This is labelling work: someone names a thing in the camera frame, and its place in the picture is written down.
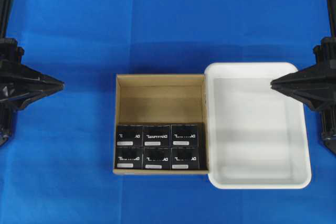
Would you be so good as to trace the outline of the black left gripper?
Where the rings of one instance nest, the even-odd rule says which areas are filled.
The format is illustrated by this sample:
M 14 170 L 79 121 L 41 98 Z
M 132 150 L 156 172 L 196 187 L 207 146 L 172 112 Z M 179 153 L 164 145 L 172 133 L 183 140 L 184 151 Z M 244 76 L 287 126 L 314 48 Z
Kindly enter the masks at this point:
M 26 82 L 50 84 L 50 87 L 30 94 Z M 31 103 L 64 89 L 64 82 L 32 68 L 8 60 L 1 60 L 1 103 L 14 110 L 23 110 Z

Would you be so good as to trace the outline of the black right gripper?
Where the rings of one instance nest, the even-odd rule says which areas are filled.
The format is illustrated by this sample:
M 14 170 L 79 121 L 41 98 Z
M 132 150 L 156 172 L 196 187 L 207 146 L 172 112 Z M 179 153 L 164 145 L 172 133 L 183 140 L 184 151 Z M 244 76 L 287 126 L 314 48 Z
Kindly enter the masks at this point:
M 271 89 L 305 104 L 312 111 L 335 105 L 335 62 L 323 62 L 272 80 Z M 283 88 L 309 88 L 308 96 Z

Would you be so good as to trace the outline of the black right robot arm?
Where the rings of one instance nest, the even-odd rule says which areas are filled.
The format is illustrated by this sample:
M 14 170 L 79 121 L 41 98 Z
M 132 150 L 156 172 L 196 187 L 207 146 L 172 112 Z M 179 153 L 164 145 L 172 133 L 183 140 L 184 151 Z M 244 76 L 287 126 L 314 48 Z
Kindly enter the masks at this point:
M 272 80 L 271 89 L 321 115 L 321 142 L 335 154 L 335 0 L 327 0 L 330 37 L 313 48 L 316 63 Z

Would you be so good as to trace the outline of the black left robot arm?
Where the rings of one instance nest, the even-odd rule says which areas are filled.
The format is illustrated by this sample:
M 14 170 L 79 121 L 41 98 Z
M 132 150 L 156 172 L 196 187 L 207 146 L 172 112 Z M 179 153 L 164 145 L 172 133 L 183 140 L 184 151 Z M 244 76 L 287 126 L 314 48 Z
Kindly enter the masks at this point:
M 16 114 L 64 88 L 64 83 L 22 64 L 25 51 L 7 38 L 13 0 L 1 0 L 1 145 L 13 135 Z

